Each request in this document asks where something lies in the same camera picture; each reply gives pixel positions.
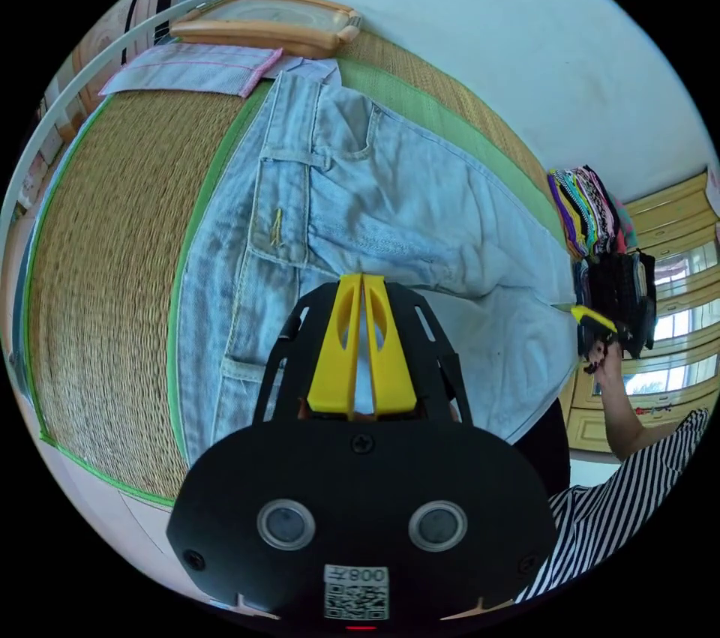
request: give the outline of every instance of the pink cloth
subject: pink cloth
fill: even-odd
[[[627,253],[628,247],[625,245],[625,234],[622,230],[619,230],[617,232],[617,252],[618,253]]]
[[[168,43],[144,51],[100,91],[199,91],[247,98],[263,74],[282,58],[270,50],[204,43]]]

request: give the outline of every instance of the screw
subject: screw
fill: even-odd
[[[182,557],[194,571],[205,570],[205,559],[196,550],[186,550]]]
[[[517,572],[526,576],[537,564],[538,556],[535,553],[529,553],[517,564]]]
[[[367,433],[358,433],[358,435],[354,436],[350,442],[350,447],[352,448],[353,453],[363,455],[370,453],[370,451],[375,448],[375,441],[373,440],[373,437],[369,436]]]

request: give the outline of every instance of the white railing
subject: white railing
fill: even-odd
[[[126,48],[128,48],[138,38],[144,37],[150,32],[154,31],[155,28],[166,21],[173,21],[180,16],[185,15],[189,11],[197,8],[198,6],[208,3],[214,0],[187,0],[181,3],[171,6],[167,10],[157,13],[151,16],[142,23],[131,28],[130,31],[123,34],[118,40],[113,41],[104,51],[98,53],[63,89],[61,94],[52,103],[47,110],[47,113],[43,116],[37,128],[34,130],[30,140],[25,146],[25,150],[20,156],[20,160],[17,164],[13,177],[10,180],[10,185],[7,187],[7,193],[2,202],[2,209],[0,210],[0,277],[2,276],[2,265],[5,260],[5,246],[8,242],[8,230],[15,210],[15,204],[17,203],[18,197],[20,196],[20,189],[23,187],[23,181],[30,168],[35,156],[38,154],[40,147],[45,142],[48,133],[55,122],[61,118],[63,112],[70,105],[72,100],[77,97],[78,93],[85,88],[90,81],[100,73],[107,64],[109,64],[114,58],[120,56]],[[8,348],[5,345],[5,340],[2,341],[2,354],[5,360],[5,367],[10,374],[12,380],[15,382],[15,372],[13,367],[8,361]]]

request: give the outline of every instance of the qr code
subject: qr code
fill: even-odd
[[[325,617],[347,621],[388,619],[388,586],[325,584]]]

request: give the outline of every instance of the white wall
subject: white wall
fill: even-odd
[[[460,80],[546,168],[588,163],[625,201],[717,161],[655,44],[611,0],[335,0]]]
[[[591,488],[610,480],[613,473],[620,467],[615,463],[596,463],[589,460],[570,459],[570,485]]]

